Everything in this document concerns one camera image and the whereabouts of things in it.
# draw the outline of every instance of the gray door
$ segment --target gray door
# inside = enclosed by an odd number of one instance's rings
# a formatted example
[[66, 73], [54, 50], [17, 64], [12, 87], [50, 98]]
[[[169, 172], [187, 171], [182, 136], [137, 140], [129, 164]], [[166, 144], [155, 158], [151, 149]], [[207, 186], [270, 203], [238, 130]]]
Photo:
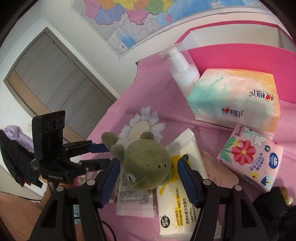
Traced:
[[85, 139], [113, 104], [45, 33], [14, 70], [51, 112], [65, 110], [66, 125]]

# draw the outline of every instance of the purple clothing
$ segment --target purple clothing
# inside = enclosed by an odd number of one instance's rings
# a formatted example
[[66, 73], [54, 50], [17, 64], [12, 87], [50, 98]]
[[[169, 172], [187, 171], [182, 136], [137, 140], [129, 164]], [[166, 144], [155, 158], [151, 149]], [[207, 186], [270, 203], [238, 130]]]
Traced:
[[4, 133], [11, 140], [16, 140], [20, 145], [26, 148], [29, 152], [34, 153], [33, 140], [20, 132], [17, 126], [7, 126], [4, 129]]

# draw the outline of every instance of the plush toy keychain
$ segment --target plush toy keychain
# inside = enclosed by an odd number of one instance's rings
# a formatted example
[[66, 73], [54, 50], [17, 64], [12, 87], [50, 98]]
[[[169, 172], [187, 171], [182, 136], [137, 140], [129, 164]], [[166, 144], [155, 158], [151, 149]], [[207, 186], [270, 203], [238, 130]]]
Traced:
[[102, 141], [123, 165], [128, 185], [137, 191], [151, 190], [172, 178], [172, 161], [166, 148], [154, 141], [146, 131], [139, 137], [118, 137], [111, 132], [102, 134]]

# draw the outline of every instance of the camera lens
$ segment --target camera lens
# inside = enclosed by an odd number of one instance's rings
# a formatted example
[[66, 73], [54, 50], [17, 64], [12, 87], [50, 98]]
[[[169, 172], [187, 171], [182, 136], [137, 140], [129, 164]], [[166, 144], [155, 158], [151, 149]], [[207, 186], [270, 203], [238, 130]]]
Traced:
[[64, 118], [62, 117], [62, 118], [59, 120], [59, 125], [60, 125], [60, 126], [64, 125], [64, 122], [65, 122], [65, 121], [64, 121]]
[[59, 127], [59, 121], [57, 119], [54, 119], [52, 122], [52, 129], [55, 131]]
[[50, 123], [49, 122], [46, 122], [45, 123], [45, 126], [44, 126], [44, 131], [45, 131], [45, 133], [48, 133], [49, 130], [50, 130]]

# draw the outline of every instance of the white lotion bottle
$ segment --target white lotion bottle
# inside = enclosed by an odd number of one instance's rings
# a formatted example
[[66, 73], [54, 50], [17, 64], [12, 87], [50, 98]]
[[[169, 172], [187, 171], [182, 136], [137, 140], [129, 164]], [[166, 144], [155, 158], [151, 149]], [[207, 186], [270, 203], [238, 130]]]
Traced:
[[159, 55], [165, 61], [170, 59], [172, 66], [170, 73], [185, 98], [189, 96], [195, 84], [200, 79], [200, 73], [194, 64], [189, 64], [179, 49], [183, 46], [180, 44], [173, 45], [162, 51]]

